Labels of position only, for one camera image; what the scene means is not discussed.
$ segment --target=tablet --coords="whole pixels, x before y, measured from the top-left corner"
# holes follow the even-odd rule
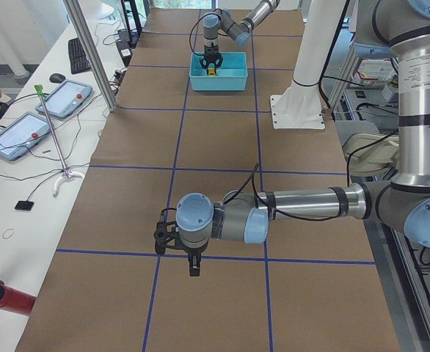
[[[0,158],[8,161],[19,158],[50,131],[46,119],[31,112],[25,113],[0,132]]]
[[[90,95],[92,87],[88,84],[64,80],[45,99],[48,114],[59,119],[64,119],[72,114]],[[36,106],[36,110],[44,113],[42,105]]]

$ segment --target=computer mouse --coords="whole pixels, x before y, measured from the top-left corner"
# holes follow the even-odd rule
[[[61,75],[60,73],[52,73],[49,77],[49,80],[52,83],[62,83],[65,79],[65,76]]]

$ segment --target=blue tape line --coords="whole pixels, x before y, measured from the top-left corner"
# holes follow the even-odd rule
[[[170,65],[129,65],[128,67],[143,67],[143,68],[183,68],[189,69],[189,66],[170,66]],[[293,68],[273,68],[273,67],[248,67],[248,70],[268,70],[268,71],[291,71],[294,72]]]
[[[263,191],[263,169],[262,169],[262,147],[260,145],[260,119],[259,119],[259,102],[258,102],[258,84],[256,81],[256,60],[254,50],[254,38],[251,37],[251,48],[252,48],[252,79],[254,81],[254,102],[256,110],[256,131],[258,134],[258,157],[259,157],[259,178],[260,178],[260,189]],[[271,291],[269,281],[269,256],[267,250],[267,241],[264,241],[264,271],[266,273],[266,306],[267,306],[267,322],[268,322],[268,334],[269,334],[269,351],[274,352],[274,339],[272,332],[272,308],[271,308]]]
[[[122,110],[137,110],[137,111],[183,111],[183,109],[177,108],[134,108],[131,106],[121,106]],[[202,111],[202,112],[229,112],[231,114],[235,113],[245,113],[245,114],[254,114],[256,111],[254,110],[224,110],[224,109],[186,109],[186,111]],[[259,111],[265,114],[270,114],[270,111]]]
[[[309,260],[309,259],[282,259],[269,258],[272,263],[305,263],[305,264],[335,264],[335,265],[376,265],[375,262],[362,260]]]
[[[266,272],[267,323],[269,327],[269,350],[274,352],[274,329],[272,328],[271,284],[269,278],[269,256],[267,241],[264,242],[264,271]]]
[[[143,338],[142,352],[145,352],[147,349],[148,333],[150,332],[151,315],[153,312],[153,304],[155,303],[156,283],[158,281],[160,262],[161,262],[161,259],[158,257],[156,261],[155,275],[153,277],[153,286],[151,289],[150,305],[148,306],[147,325],[145,326],[145,336]]]
[[[162,33],[162,32],[151,32],[151,31],[144,31],[143,34],[161,34],[161,35],[184,35],[187,36],[189,33]],[[301,38],[303,37],[302,34],[252,34],[253,37],[275,37],[275,38]]]
[[[155,253],[141,253],[141,252],[113,252],[113,251],[93,251],[86,249],[63,249],[58,248],[56,252],[61,253],[74,253],[74,254],[97,254],[97,255],[120,255],[130,257],[158,257]],[[187,258],[183,254],[166,254],[165,257],[170,258]],[[204,255],[207,260],[235,260],[246,262],[263,262],[265,257],[229,257],[217,255]],[[338,264],[338,265],[376,265],[374,261],[366,260],[321,260],[321,259],[288,259],[288,258],[268,258],[267,261],[273,263],[305,263],[305,264]]]
[[[199,26],[197,25],[197,30],[195,33],[197,34],[198,31],[199,31]],[[194,47],[195,47],[196,43],[197,43],[197,36],[195,37]],[[171,175],[170,190],[168,192],[167,207],[169,207],[170,203],[171,203],[172,187],[174,186],[174,178],[175,178],[175,174],[176,174],[176,164],[178,162],[179,147],[181,144],[181,136],[182,136],[183,126],[184,126],[184,115],[186,114],[187,96],[189,95],[189,84],[190,84],[190,80],[188,77],[187,78],[187,85],[186,85],[186,95],[184,97],[184,105],[183,105],[183,111],[182,111],[182,116],[181,116],[181,125],[179,127],[178,143],[176,144],[174,163],[172,165],[172,175]],[[153,314],[153,302],[154,302],[154,298],[155,298],[155,294],[156,294],[156,282],[158,281],[159,263],[160,262],[161,262],[161,259],[158,258],[158,262],[157,262],[156,268],[155,268],[155,277],[153,280],[153,289],[152,289],[152,293],[151,293],[150,307],[148,308],[147,326],[145,329],[145,339],[144,339],[143,346],[142,346],[142,352],[145,352],[146,347],[147,347],[148,332],[150,331],[151,316]]]
[[[92,167],[95,169],[137,169],[137,170],[164,170],[171,171],[172,167],[158,167],[158,166],[123,166],[123,165],[89,165],[88,167]]]
[[[166,66],[166,65],[129,65],[128,67],[186,68],[186,69],[189,69],[189,66]]]
[[[142,169],[142,170],[165,170],[165,171],[193,171],[193,172],[243,172],[250,173],[252,170],[234,170],[234,169],[204,169],[192,167],[159,167],[159,166],[132,166],[132,165],[98,165],[91,164],[89,167],[95,169]],[[318,176],[346,176],[345,172],[308,172],[308,171],[277,171],[262,170],[263,174],[281,174],[281,175],[318,175]]]

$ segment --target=white table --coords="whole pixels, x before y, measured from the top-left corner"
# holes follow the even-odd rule
[[[95,43],[97,42],[98,53],[103,66],[108,77],[111,78],[115,70],[123,68],[123,63],[115,45],[105,46],[102,44],[102,40],[105,36],[117,31],[121,22],[89,21],[88,24],[93,39]],[[100,94],[91,71],[77,75],[70,73],[68,40],[72,37],[76,37],[76,33],[73,26],[70,25],[57,40],[18,97],[34,93],[35,84],[42,84],[44,92],[51,92],[57,86],[48,80],[52,73],[61,73],[69,79],[90,84],[94,88],[92,97]],[[106,42],[111,43],[112,38],[108,38]],[[18,101],[10,107],[0,121],[0,125],[9,125],[24,112],[34,111],[38,103],[37,97]],[[99,97],[80,114],[82,129],[76,146],[67,160],[68,166],[89,162],[99,140],[99,131],[103,129],[106,123],[106,108],[104,99]],[[54,123],[55,126],[58,126],[62,122],[54,120]],[[65,155],[71,148],[78,128],[76,117],[73,117],[57,129],[59,143]],[[45,137],[32,151],[37,155],[58,159],[50,135]],[[35,158],[30,154],[24,155],[15,162],[0,159],[0,174],[17,178],[38,175],[52,169],[60,169],[60,167],[59,161]],[[81,167],[76,170],[85,173],[87,168]],[[56,175],[36,190],[31,199],[34,202],[32,211],[14,210],[16,202],[25,200],[34,187],[48,176],[22,182],[0,177],[0,279],[6,285],[34,296],[39,293],[82,182],[81,179],[73,178],[72,181],[63,183],[60,186],[58,197],[53,198],[53,184],[59,177]],[[27,319],[22,315],[0,310],[0,352],[15,350]]]

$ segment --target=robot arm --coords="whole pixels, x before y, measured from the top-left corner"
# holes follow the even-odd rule
[[[203,18],[204,54],[200,57],[202,68],[206,69],[209,75],[214,75],[216,69],[222,66],[223,57],[219,52],[218,45],[219,29],[233,39],[236,44],[243,46],[254,28],[264,21],[271,12],[274,12],[279,4],[280,0],[263,0],[239,23],[231,18],[227,10],[216,9],[206,13]]]
[[[249,20],[232,28],[252,31],[270,13],[263,4],[267,2],[278,5],[278,1],[262,1],[257,7],[259,17],[248,16]],[[405,21],[397,21],[399,15],[406,16]],[[430,247],[430,0],[360,0],[358,20],[359,53],[374,57],[389,47],[400,59],[398,174],[391,181],[348,188],[258,193],[253,173],[252,194],[238,191],[215,204],[202,194],[185,196],[178,204],[176,221],[165,222],[162,216],[157,225],[157,253],[163,254],[166,248],[186,251],[191,275],[198,275],[209,238],[262,243],[269,221],[324,221],[340,216],[378,219]]]

